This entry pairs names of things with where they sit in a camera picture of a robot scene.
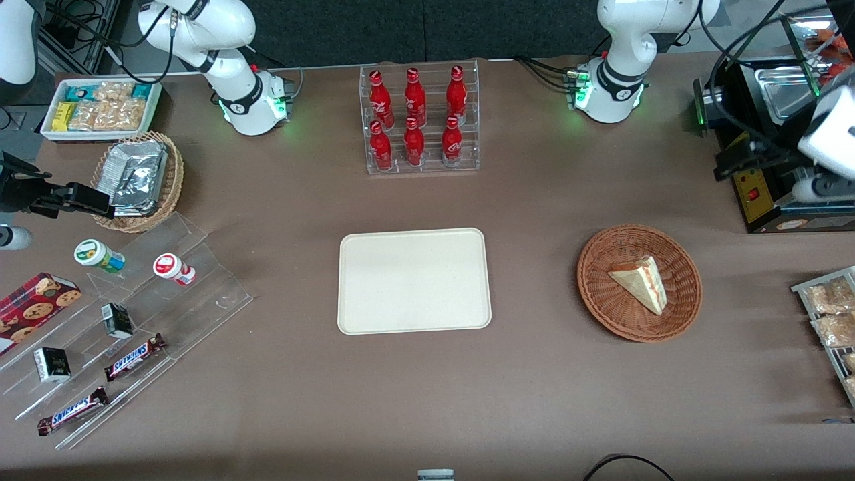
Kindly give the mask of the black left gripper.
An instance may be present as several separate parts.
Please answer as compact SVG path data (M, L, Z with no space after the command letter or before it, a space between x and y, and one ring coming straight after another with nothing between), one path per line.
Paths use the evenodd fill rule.
M766 143L736 143L715 155L715 180L723 182L753 170L772 183L782 183L802 165L803 155L797 150Z

